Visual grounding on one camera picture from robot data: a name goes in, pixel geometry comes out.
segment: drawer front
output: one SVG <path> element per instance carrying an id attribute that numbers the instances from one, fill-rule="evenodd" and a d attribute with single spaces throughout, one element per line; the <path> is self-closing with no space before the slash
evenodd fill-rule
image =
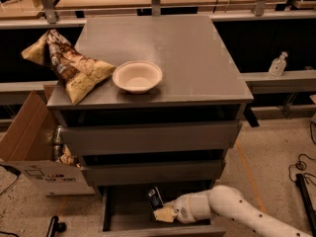
<path id="1" fill-rule="evenodd" d="M 170 201 L 182 194 L 202 191 L 201 184 L 173 183 L 157 185 L 163 201 Z M 102 229 L 109 237 L 222 237 L 225 229 L 210 225 L 210 220 L 195 224 L 157 222 L 145 191 L 150 186 L 123 186 L 104 188 Z"/>
<path id="2" fill-rule="evenodd" d="M 232 147 L 241 122 L 69 127 L 62 138 L 75 155 L 205 150 Z"/>
<path id="3" fill-rule="evenodd" d="M 89 186 L 116 186 L 162 182 L 216 180 L 224 168 L 224 161 L 164 162 L 122 164 L 113 166 L 83 166 Z"/>

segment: crumpled snack bag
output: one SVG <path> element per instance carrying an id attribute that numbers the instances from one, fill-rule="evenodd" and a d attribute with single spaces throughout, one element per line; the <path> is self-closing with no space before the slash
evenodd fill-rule
<path id="1" fill-rule="evenodd" d="M 49 49 L 50 62 L 45 62 Z M 62 81 L 73 105 L 78 104 L 116 69 L 113 65 L 86 57 L 57 30 L 48 30 L 39 40 L 22 51 L 23 58 L 49 66 Z"/>

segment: bottle on shelf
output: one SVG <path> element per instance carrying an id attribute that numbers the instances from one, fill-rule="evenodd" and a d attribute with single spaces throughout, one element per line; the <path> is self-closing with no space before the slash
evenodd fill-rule
<path id="1" fill-rule="evenodd" d="M 287 52 L 283 51 L 279 58 L 274 59 L 270 66 L 269 73 L 274 76 L 281 76 L 286 66 L 286 58 Z"/>

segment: white bowl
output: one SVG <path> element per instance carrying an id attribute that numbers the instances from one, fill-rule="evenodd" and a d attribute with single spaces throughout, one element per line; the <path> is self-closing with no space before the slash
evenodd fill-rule
<path id="1" fill-rule="evenodd" d="M 143 60 L 127 62 L 118 67 L 113 74 L 115 84 L 133 94 L 141 94 L 152 89 L 161 79 L 161 69 Z"/>

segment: box flap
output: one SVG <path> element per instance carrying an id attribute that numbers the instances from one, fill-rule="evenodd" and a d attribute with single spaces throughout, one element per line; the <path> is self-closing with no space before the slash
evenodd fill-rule
<path id="1" fill-rule="evenodd" d="M 36 92 L 31 92 L 0 142 L 4 161 L 50 160 L 56 120 Z"/>

